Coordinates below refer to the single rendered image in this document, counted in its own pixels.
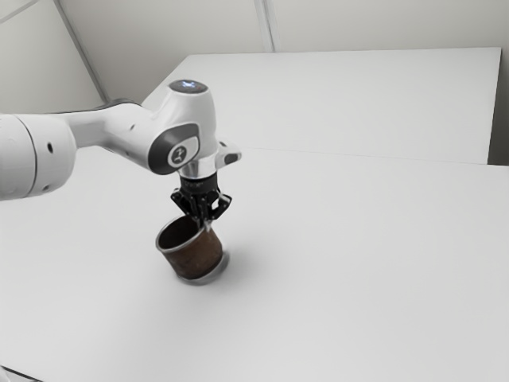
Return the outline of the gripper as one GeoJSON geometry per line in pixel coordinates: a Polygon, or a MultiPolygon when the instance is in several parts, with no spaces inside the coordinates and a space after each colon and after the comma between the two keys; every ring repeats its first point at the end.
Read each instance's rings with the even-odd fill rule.
{"type": "Polygon", "coordinates": [[[199,205],[195,197],[202,198],[204,205],[203,217],[205,229],[212,229],[212,222],[218,220],[230,207],[232,198],[219,192],[217,172],[201,178],[189,178],[180,176],[180,189],[175,189],[171,194],[171,200],[176,206],[192,218],[201,218],[199,205]]]}

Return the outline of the brown mug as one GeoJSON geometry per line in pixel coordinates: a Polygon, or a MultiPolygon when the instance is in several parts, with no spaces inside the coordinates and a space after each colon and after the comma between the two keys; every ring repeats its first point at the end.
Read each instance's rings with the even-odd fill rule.
{"type": "Polygon", "coordinates": [[[158,233],[155,244],[176,275],[187,281],[207,277],[224,258],[213,229],[190,216],[171,220],[158,233]]]}

